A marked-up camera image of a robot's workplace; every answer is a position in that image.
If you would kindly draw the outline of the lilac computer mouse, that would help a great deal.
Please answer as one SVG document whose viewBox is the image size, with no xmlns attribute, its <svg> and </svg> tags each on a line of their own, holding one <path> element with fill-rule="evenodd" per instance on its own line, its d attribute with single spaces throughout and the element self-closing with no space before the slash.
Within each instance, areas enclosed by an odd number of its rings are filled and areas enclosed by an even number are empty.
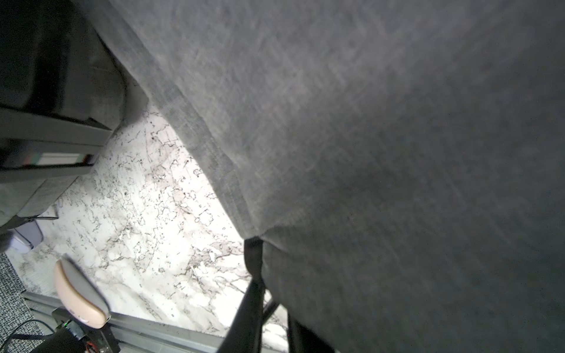
<svg viewBox="0 0 565 353">
<path fill-rule="evenodd" d="M 1 233 L 1 252 L 14 249 L 25 254 L 37 248 L 43 240 L 44 235 L 37 222 L 28 222 Z"/>
</svg>

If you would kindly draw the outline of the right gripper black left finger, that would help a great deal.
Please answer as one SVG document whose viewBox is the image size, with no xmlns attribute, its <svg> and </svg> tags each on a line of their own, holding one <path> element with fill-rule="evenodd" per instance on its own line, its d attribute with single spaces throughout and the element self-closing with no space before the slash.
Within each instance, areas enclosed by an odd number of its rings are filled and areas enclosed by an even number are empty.
<svg viewBox="0 0 565 353">
<path fill-rule="evenodd" d="M 262 348 L 266 288 L 252 280 L 218 353 L 259 353 Z"/>
</svg>

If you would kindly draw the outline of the grey laptop bag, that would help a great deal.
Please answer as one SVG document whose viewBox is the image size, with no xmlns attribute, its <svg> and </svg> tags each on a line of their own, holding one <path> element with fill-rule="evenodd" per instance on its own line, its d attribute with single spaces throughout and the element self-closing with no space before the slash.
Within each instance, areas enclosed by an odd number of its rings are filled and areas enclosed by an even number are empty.
<svg viewBox="0 0 565 353">
<path fill-rule="evenodd" d="M 564 350 L 562 1 L 78 1 L 338 352 Z"/>
<path fill-rule="evenodd" d="M 1 230 L 39 219 L 90 173 L 129 83 L 70 1 L 1 3 Z"/>
</svg>

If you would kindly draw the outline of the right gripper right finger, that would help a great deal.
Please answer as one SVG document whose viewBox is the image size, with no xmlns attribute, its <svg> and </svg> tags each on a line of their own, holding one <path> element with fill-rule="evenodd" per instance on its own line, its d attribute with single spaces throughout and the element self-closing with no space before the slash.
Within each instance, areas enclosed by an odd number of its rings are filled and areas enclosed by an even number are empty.
<svg viewBox="0 0 565 353">
<path fill-rule="evenodd" d="M 288 314 L 288 352 L 289 353 L 335 353 L 334 348 L 301 325 L 291 314 Z"/>
</svg>

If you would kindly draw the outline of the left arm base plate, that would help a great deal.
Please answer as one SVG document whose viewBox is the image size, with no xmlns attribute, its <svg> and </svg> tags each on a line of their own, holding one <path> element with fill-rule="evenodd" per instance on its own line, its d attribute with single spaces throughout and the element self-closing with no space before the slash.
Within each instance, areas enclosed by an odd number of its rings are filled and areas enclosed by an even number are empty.
<svg viewBox="0 0 565 353">
<path fill-rule="evenodd" d="M 96 329 L 76 319 L 66 309 L 56 308 L 51 315 L 57 326 L 32 352 L 77 353 L 99 352 L 118 353 L 122 351 L 109 324 Z"/>
</svg>

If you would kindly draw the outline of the pink computer mouse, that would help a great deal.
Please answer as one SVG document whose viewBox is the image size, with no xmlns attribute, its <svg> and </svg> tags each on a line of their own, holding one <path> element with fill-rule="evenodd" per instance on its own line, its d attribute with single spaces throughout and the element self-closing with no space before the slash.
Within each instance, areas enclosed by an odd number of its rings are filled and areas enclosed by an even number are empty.
<svg viewBox="0 0 565 353">
<path fill-rule="evenodd" d="M 63 306 L 79 322 L 101 329 L 110 320 L 110 308 L 104 297 L 71 261 L 57 261 L 54 285 Z"/>
</svg>

